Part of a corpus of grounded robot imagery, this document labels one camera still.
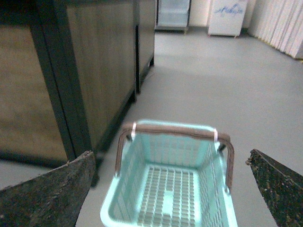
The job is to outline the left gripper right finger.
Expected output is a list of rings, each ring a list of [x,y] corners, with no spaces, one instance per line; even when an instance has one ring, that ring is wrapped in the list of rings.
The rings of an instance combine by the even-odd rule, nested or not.
[[[246,164],[279,227],[303,225],[303,176],[265,153],[253,149]]]

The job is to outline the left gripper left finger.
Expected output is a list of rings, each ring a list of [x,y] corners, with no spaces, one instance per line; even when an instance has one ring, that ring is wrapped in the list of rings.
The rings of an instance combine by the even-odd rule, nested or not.
[[[2,227],[73,227],[91,187],[95,156],[73,161],[0,191]]]

